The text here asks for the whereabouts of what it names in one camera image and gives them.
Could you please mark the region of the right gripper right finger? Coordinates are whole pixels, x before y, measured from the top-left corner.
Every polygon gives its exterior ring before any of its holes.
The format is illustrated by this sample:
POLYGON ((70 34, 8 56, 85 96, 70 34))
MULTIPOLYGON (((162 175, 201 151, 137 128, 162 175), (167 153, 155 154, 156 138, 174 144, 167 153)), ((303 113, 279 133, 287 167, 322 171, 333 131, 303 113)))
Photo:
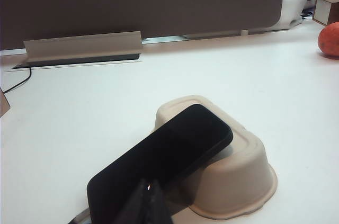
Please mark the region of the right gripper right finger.
POLYGON ((157 180, 151 183, 146 202, 145 223, 172 223, 162 189, 157 180))

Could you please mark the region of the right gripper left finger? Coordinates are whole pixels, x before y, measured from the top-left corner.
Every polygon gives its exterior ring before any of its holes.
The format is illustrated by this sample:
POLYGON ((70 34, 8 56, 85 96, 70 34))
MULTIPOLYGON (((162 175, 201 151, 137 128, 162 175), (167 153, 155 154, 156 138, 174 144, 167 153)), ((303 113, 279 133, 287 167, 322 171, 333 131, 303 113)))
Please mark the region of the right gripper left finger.
POLYGON ((116 223, 142 223, 145 180, 141 179, 116 218, 116 223))

